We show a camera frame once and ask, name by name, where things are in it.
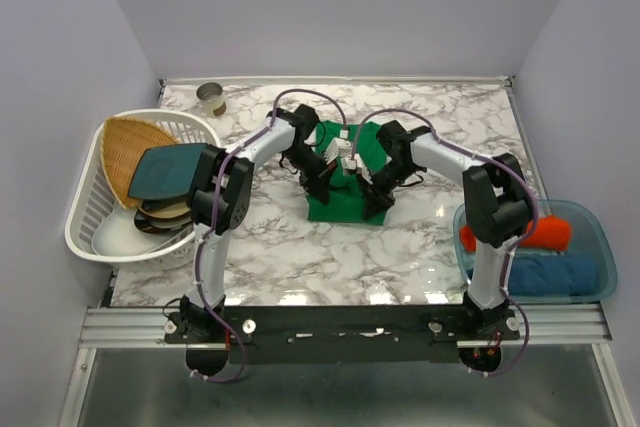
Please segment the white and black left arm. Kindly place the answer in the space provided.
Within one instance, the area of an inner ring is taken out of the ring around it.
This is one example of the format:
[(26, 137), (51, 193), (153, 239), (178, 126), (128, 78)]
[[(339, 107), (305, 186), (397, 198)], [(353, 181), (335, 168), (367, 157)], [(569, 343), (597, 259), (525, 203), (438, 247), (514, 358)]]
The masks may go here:
[(281, 155), (297, 169), (306, 194), (323, 204), (329, 201), (333, 168), (306, 144), (318, 124), (316, 111), (307, 105), (293, 111), (278, 108), (236, 144), (208, 146), (200, 155), (187, 196), (195, 245), (193, 288), (187, 298), (198, 307), (189, 315), (187, 329), (197, 340), (209, 342), (221, 332), (228, 248), (232, 231), (248, 213), (254, 173)]

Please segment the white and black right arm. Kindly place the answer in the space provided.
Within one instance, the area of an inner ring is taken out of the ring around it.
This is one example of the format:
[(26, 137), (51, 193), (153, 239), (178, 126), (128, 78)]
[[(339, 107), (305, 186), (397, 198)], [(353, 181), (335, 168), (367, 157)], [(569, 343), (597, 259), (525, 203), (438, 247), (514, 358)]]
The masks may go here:
[(472, 152), (440, 137), (431, 123), (406, 130), (391, 121), (380, 128), (377, 140), (389, 158), (377, 172), (370, 173), (357, 152), (359, 134), (342, 160), (343, 169), (357, 176), (366, 218), (391, 208), (394, 190), (419, 171), (432, 170), (462, 187), (476, 251), (460, 326), (471, 338), (485, 337), (511, 304), (508, 280), (513, 259), (538, 221), (535, 196), (517, 158)]

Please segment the green t shirt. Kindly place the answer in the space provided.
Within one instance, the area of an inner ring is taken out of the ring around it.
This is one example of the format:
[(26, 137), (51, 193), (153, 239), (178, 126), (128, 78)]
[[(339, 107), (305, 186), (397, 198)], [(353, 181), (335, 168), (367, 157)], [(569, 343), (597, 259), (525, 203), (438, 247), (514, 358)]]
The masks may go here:
[[(387, 155), (376, 139), (380, 125), (366, 123), (361, 131), (357, 152), (365, 165), (377, 172), (387, 161)], [(343, 173), (338, 166), (330, 180), (329, 203), (322, 204), (311, 195), (306, 196), (308, 204), (307, 220), (327, 223), (366, 223), (380, 226), (384, 224), (386, 212), (376, 214), (368, 220), (363, 217), (365, 199), (354, 176)]]

